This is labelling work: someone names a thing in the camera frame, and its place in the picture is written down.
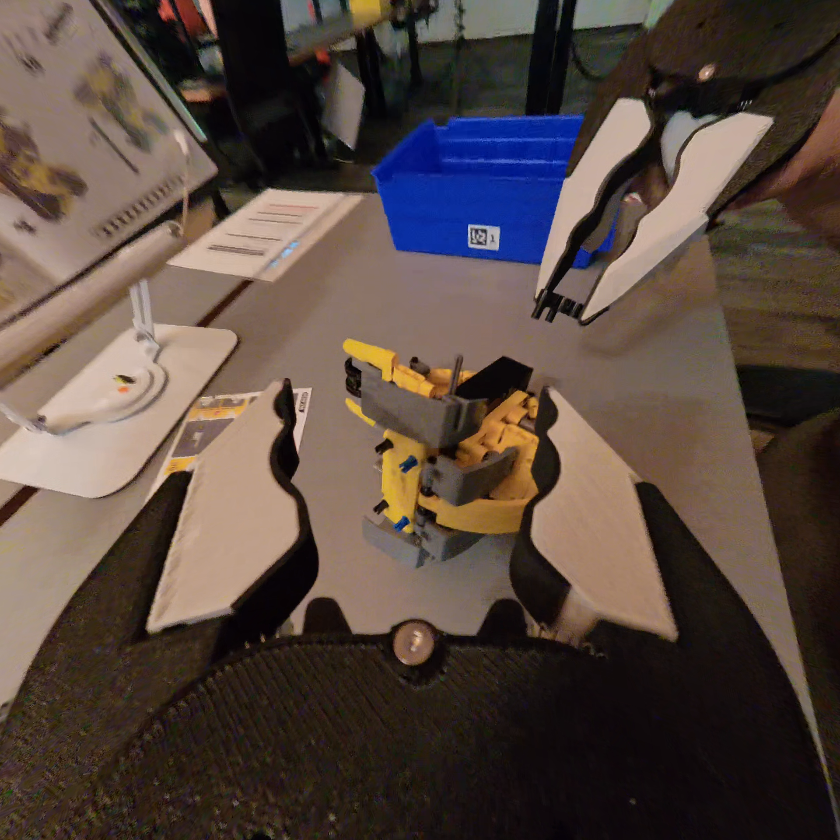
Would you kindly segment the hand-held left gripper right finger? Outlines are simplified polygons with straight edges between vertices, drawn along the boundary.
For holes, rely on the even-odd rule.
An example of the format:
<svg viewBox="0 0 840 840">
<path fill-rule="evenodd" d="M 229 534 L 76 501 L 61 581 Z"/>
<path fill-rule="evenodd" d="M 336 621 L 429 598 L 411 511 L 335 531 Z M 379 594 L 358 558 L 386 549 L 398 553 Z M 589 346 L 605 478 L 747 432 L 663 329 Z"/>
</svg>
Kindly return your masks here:
<svg viewBox="0 0 840 840">
<path fill-rule="evenodd" d="M 537 635 L 583 644 L 606 622 L 676 642 L 641 479 L 552 386 L 541 390 L 535 429 L 538 491 L 522 514 L 509 574 Z"/>
</svg>

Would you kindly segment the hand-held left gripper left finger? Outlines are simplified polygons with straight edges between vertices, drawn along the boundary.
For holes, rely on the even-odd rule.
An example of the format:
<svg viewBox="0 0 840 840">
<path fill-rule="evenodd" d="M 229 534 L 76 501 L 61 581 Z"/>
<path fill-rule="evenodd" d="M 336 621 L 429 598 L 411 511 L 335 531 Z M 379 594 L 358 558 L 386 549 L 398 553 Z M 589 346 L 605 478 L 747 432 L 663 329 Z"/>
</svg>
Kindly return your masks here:
<svg viewBox="0 0 840 840">
<path fill-rule="evenodd" d="M 244 636 L 268 635 L 317 579 L 308 508 L 292 482 L 312 388 L 275 382 L 283 426 L 270 453 L 257 432 L 234 435 L 231 427 L 193 470 L 168 477 L 186 478 L 185 497 L 174 534 L 164 539 L 149 635 L 229 617 Z"/>
</svg>

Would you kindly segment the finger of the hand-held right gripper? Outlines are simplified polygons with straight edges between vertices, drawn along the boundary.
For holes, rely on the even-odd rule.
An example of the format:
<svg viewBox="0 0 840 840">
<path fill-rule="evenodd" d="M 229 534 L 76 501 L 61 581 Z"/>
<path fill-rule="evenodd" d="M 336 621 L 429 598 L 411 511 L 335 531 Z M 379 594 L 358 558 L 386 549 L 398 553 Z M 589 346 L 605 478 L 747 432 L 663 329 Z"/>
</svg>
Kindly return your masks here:
<svg viewBox="0 0 840 840">
<path fill-rule="evenodd" d="M 773 124 L 772 117 L 736 112 L 696 126 L 675 159 L 667 195 L 640 220 L 624 252 L 593 286 L 580 313 L 582 324 L 600 316 L 706 231 L 712 205 Z"/>
<path fill-rule="evenodd" d="M 601 226 L 609 203 L 647 161 L 655 120 L 642 99 L 619 98 L 563 181 L 543 252 L 535 300 L 557 292 L 575 257 Z"/>
</svg>

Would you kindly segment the black brick connector piece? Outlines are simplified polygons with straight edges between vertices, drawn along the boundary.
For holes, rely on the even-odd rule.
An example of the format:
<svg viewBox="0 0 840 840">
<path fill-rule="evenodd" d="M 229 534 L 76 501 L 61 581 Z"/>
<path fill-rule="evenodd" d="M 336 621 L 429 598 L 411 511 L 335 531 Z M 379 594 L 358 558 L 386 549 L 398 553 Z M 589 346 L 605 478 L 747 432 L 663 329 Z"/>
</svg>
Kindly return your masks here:
<svg viewBox="0 0 840 840">
<path fill-rule="evenodd" d="M 565 317 L 579 321 L 583 309 L 584 303 L 545 288 L 534 302 L 531 318 L 553 322 L 558 317 Z"/>
</svg>

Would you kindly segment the yellow toy brick vehicle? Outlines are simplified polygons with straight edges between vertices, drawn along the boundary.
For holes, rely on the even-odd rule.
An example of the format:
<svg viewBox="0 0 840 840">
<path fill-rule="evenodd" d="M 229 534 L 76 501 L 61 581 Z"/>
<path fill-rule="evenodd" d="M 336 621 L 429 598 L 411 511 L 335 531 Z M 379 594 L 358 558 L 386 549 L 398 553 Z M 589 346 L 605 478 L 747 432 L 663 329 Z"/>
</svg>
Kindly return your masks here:
<svg viewBox="0 0 840 840">
<path fill-rule="evenodd" d="M 463 364 L 456 394 L 447 395 L 452 367 L 416 357 L 405 364 L 355 339 L 343 351 L 345 404 L 382 432 L 381 498 L 363 519 L 364 540 L 419 569 L 519 530 L 538 491 L 532 368 L 504 355 L 479 371 Z"/>
</svg>

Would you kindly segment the person's right hand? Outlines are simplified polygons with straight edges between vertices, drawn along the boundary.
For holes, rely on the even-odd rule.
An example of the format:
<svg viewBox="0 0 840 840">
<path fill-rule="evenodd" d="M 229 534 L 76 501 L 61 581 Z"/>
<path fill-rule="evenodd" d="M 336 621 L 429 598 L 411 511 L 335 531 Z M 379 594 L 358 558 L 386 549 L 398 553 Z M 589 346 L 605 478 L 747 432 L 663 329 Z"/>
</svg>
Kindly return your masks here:
<svg viewBox="0 0 840 840">
<path fill-rule="evenodd" d="M 790 161 L 741 194 L 731 209 L 769 200 L 788 217 L 839 250 L 839 90 Z"/>
</svg>

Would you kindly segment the yellow sticker sheet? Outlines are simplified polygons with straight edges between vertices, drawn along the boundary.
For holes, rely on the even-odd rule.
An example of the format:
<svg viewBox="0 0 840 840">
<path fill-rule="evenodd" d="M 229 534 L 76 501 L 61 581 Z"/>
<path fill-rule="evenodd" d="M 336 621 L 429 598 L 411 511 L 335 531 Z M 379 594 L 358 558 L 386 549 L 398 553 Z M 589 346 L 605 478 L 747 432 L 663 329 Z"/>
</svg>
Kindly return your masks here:
<svg viewBox="0 0 840 840">
<path fill-rule="evenodd" d="M 204 460 L 207 450 L 226 436 L 229 428 L 234 435 L 257 432 L 270 453 L 275 439 L 281 434 L 283 421 L 275 409 L 280 383 L 273 383 L 266 392 L 245 392 L 202 396 L 190 407 L 179 427 L 161 469 L 152 483 L 147 501 L 167 481 L 170 475 L 191 471 L 197 460 Z"/>
</svg>

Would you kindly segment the blue plastic bin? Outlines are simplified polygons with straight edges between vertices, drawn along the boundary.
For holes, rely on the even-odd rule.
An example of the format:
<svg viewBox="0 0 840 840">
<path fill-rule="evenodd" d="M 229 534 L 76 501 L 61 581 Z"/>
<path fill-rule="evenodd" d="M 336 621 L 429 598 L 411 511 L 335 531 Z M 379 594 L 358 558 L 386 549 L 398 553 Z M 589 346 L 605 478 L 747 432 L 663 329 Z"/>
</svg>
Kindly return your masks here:
<svg viewBox="0 0 840 840">
<path fill-rule="evenodd" d="M 372 170 L 398 250 L 540 265 L 581 114 L 432 120 Z"/>
</svg>

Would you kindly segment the standing desk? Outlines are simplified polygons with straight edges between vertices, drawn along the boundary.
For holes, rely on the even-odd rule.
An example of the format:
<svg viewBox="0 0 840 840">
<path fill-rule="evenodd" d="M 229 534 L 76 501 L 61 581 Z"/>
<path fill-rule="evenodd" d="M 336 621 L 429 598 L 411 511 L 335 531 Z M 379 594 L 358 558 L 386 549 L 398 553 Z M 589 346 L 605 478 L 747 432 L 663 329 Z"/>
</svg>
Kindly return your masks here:
<svg viewBox="0 0 840 840">
<path fill-rule="evenodd" d="M 559 114 L 564 100 L 577 1 L 538 1 L 532 35 L 525 114 Z"/>
</svg>

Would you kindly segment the white book stand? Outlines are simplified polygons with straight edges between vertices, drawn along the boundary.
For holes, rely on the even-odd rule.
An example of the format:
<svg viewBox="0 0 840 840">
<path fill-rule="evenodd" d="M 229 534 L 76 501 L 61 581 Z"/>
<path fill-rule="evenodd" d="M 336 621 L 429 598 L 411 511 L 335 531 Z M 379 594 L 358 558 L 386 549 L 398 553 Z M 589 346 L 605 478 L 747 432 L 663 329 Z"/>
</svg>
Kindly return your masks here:
<svg viewBox="0 0 840 840">
<path fill-rule="evenodd" d="M 96 2 L 138 56 L 150 60 L 203 136 L 184 101 L 161 73 L 112 2 Z M 76 497 L 101 498 L 128 485 L 150 460 L 199 392 L 228 359 L 237 337 L 225 329 L 155 323 L 149 282 L 189 244 L 194 199 L 217 176 L 141 236 L 67 283 L 21 318 L 2 322 L 2 417 L 15 430 L 2 440 L 2 481 Z M 124 298 L 131 324 L 34 412 L 13 405 L 9 386 L 50 350 L 73 338 Z M 127 398 L 113 377 L 137 379 Z"/>
</svg>

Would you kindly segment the hanging white paper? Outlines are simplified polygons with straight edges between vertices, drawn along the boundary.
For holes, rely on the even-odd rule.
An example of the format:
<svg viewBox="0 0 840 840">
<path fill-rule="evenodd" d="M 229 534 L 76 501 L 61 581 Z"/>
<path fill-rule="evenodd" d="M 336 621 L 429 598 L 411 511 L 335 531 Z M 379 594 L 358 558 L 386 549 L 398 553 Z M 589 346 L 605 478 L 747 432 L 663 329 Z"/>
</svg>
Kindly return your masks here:
<svg viewBox="0 0 840 840">
<path fill-rule="evenodd" d="M 328 134 L 354 151 L 364 110 L 362 81 L 340 62 L 331 68 L 324 85 L 322 126 Z"/>
</svg>

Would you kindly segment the printed paper sheet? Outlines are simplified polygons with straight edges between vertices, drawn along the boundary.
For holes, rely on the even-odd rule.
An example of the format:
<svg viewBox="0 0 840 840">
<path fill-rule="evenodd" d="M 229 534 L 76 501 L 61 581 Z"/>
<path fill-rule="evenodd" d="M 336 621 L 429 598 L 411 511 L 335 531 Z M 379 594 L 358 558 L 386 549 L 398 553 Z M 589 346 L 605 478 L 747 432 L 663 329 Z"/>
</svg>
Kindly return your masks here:
<svg viewBox="0 0 840 840">
<path fill-rule="evenodd" d="M 351 192 L 267 189 L 167 265 L 275 282 L 350 215 L 362 198 Z"/>
</svg>

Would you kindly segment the black office chair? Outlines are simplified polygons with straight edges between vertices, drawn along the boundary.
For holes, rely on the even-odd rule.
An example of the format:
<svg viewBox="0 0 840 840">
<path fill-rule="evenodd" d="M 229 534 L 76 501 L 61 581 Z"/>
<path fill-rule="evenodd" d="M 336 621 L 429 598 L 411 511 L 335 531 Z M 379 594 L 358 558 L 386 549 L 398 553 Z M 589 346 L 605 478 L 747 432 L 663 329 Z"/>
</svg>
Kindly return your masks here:
<svg viewBox="0 0 840 840">
<path fill-rule="evenodd" d="M 295 68 L 279 1 L 212 1 L 227 100 L 259 172 L 328 166 L 312 79 Z"/>
</svg>

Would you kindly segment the open instruction booklet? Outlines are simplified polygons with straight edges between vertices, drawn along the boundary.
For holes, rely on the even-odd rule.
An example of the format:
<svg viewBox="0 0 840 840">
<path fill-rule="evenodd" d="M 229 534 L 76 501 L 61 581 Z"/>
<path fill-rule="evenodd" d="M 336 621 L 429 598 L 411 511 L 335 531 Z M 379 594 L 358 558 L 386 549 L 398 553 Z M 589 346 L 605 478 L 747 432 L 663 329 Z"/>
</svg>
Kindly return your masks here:
<svg viewBox="0 0 840 840">
<path fill-rule="evenodd" d="M 217 176 L 96 2 L 1 2 L 1 315 L 19 319 Z"/>
</svg>

